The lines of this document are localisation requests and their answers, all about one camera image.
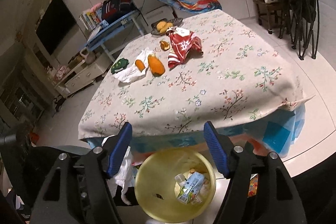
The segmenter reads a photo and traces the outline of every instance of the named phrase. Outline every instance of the black bag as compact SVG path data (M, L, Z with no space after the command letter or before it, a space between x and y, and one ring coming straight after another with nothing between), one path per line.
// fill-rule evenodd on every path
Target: black bag
M106 0L101 9L101 19L111 24L135 9L132 0Z

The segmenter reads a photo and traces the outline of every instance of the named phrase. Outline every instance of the green cloth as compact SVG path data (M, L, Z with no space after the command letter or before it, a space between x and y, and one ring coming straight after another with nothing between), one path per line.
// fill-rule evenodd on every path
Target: green cloth
M113 66L111 67L111 73L115 74L119 71L122 71L123 69L126 69L128 66L129 62L128 59L121 58L119 59Z

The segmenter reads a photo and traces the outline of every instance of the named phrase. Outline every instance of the wooden chair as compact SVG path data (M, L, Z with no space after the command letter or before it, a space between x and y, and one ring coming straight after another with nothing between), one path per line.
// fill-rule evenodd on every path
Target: wooden chair
M263 21L265 21L267 23L268 33L272 34L273 28L280 27L280 24L278 22L278 18L279 18L278 11L282 10L282 7L283 7L282 3L273 2L273 3L267 4L265 3L264 0L253 0L253 2L257 5L259 25L262 25ZM260 12L260 6L265 8L264 10L266 10L266 13ZM272 16L274 16L275 24L272 23Z

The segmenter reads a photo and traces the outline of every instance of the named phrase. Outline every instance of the trash bin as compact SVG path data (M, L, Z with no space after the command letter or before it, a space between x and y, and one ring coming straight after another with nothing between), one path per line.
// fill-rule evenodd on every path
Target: trash bin
M195 168L208 173L209 195L201 204L182 204L174 192L175 176ZM210 204L216 190L216 177L211 164L200 153L188 148L154 153L141 165L135 178L135 196L150 217L165 223L185 222L199 216Z

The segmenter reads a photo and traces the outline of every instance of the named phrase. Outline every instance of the blue gripper pad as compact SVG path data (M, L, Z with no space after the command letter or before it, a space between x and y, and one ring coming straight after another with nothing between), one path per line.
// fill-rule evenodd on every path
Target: blue gripper pad
M118 134L119 139L109 157L109 168L107 173L110 177L113 177L118 173L127 148L131 142L132 134L132 125L129 122L126 122Z
M223 147L218 140L220 137L227 138L226 136L220 136L211 122L206 122L204 124L204 138L208 145L211 156L215 162L217 170L222 173L225 178L227 178L230 173L228 166L228 155L223 150Z

